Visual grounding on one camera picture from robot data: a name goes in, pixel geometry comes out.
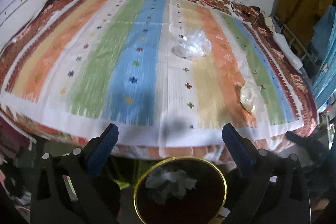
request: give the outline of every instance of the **bed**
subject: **bed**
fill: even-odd
[[[211,54],[175,56],[195,30]],[[253,113],[240,103],[246,82],[258,88]],[[0,115],[18,130],[84,146],[113,122],[112,154],[135,159],[194,155],[233,167],[224,124],[279,152],[287,131],[308,136],[318,121],[265,16],[229,0],[50,0],[2,49],[0,88]]]

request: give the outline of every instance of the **silver screw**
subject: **silver screw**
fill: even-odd
[[[42,159],[46,160],[47,158],[49,158],[50,154],[49,153],[44,153],[42,155]]]
[[[297,155],[295,155],[295,154],[290,154],[290,158],[292,160],[297,160],[298,159]]]
[[[74,154],[74,155],[78,155],[78,154],[80,154],[82,152],[82,150],[79,148],[79,147],[77,147],[77,148],[75,148],[74,150],[72,150],[72,153]]]
[[[258,152],[259,152],[259,155],[261,155],[263,157],[267,156],[267,154],[268,154],[267,150],[265,150],[265,149],[259,149]]]

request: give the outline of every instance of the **crumpled plastic wrap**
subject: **crumpled plastic wrap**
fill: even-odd
[[[158,167],[146,180],[147,195],[156,204],[165,205],[168,198],[183,199],[186,191],[194,189],[197,180],[189,177],[185,171],[167,171]]]
[[[243,107],[250,113],[255,110],[255,100],[260,87],[250,82],[246,82],[240,90],[240,102]]]
[[[211,42],[206,38],[205,32],[196,30],[183,36],[173,48],[173,53],[187,60],[197,60],[211,52]]]

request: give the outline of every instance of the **hanging clothes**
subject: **hanging clothes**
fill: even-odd
[[[276,16],[297,36],[301,43],[307,47],[314,35],[313,27],[331,6],[333,0],[279,0]],[[288,41],[292,36],[286,31],[283,35]],[[293,44],[298,54],[302,50],[298,44]]]
[[[333,10],[332,8],[328,10],[333,15],[333,25],[325,57],[313,83],[313,95],[318,109],[323,106],[336,89],[336,17],[335,13],[332,13]],[[319,28],[327,29],[328,26],[319,25]]]

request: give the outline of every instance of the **orange stripe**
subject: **orange stripe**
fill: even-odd
[[[240,103],[240,87],[245,84],[245,80],[222,28],[209,9],[197,6],[197,11],[202,19],[203,31],[212,43],[212,56],[220,78],[219,87],[232,125],[238,128],[256,127],[254,115],[244,110]]]
[[[62,30],[52,41],[50,47],[42,55],[31,71],[23,90],[23,98],[36,102],[39,99],[45,79],[58,59],[65,46],[71,41],[73,36],[88,22],[108,0],[95,0],[89,7],[83,10],[70,25]]]

